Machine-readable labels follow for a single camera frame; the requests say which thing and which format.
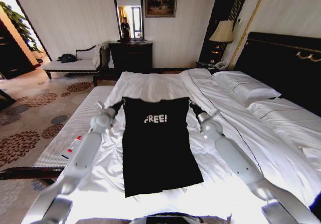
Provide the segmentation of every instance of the wooden cabinet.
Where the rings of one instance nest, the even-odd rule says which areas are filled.
[[[19,76],[35,69],[1,20],[0,56],[0,75],[6,79]]]
[[[111,56],[117,72],[148,73],[152,69],[152,42],[109,42]]]

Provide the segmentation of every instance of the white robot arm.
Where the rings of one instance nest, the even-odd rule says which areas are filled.
[[[58,180],[38,196],[23,219],[23,224],[65,223],[72,202],[61,195],[73,192],[81,178],[90,170],[101,144],[101,134],[111,128],[113,119],[123,103],[122,100],[107,109],[102,103],[98,103],[100,114],[92,118],[89,133],[82,140]],[[278,201],[262,208],[270,223],[321,223],[294,195],[265,179],[243,150],[233,140],[222,134],[223,127],[220,123],[213,120],[193,102],[190,102],[190,107],[201,125],[201,131],[214,141],[215,148],[222,158],[231,170],[246,183],[252,193],[262,200],[276,199]]]
[[[90,170],[92,161],[100,147],[101,135],[112,127],[112,122],[118,113],[123,100],[105,109],[98,102],[99,115],[91,121],[91,129],[82,140],[79,148],[70,159],[58,180],[43,190],[28,210],[23,224],[63,224],[68,217],[72,202],[59,197],[73,192],[81,178]]]
[[[292,193],[265,179],[237,143],[223,135],[223,127],[219,122],[213,120],[212,116],[193,102],[190,102],[190,107],[201,125],[201,131],[214,141],[215,148],[224,161],[244,181],[250,191],[262,200],[277,200],[262,208],[270,223],[321,223]]]

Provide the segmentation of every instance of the white duvet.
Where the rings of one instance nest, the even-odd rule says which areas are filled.
[[[179,75],[124,72],[105,105],[113,105],[122,96],[153,102],[189,96],[208,112],[213,113],[219,108],[230,122],[220,115],[215,117],[223,125],[224,134],[235,140],[256,163],[249,150],[251,148],[269,181],[289,190],[306,205],[310,205],[320,192],[321,179],[304,155],[295,148],[290,148],[272,130],[215,86],[215,81],[207,70],[193,69]],[[266,203],[255,197],[231,173],[214,144],[203,138],[191,109],[187,117],[190,145],[204,183],[125,198],[122,176],[125,117],[122,108],[116,120],[114,127],[103,136],[91,173],[69,196],[73,201],[73,208],[67,223],[95,217],[134,219],[159,212],[211,215],[223,219],[232,215],[236,223],[267,223],[260,210]],[[231,124],[238,129],[249,148]]]

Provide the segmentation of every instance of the white wall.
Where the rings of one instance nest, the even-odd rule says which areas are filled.
[[[113,0],[19,0],[55,59],[75,49],[118,40]],[[198,60],[214,0],[178,0],[175,18],[144,18],[154,67],[192,67]]]
[[[240,18],[245,19],[234,30],[234,40],[223,58],[230,61],[258,0],[246,0]],[[296,36],[321,37],[321,0],[263,0],[249,32],[267,32]],[[233,64],[236,63],[242,47]]]

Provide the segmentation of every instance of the bed frame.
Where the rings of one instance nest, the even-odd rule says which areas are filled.
[[[321,117],[321,39],[251,32],[234,67]]]

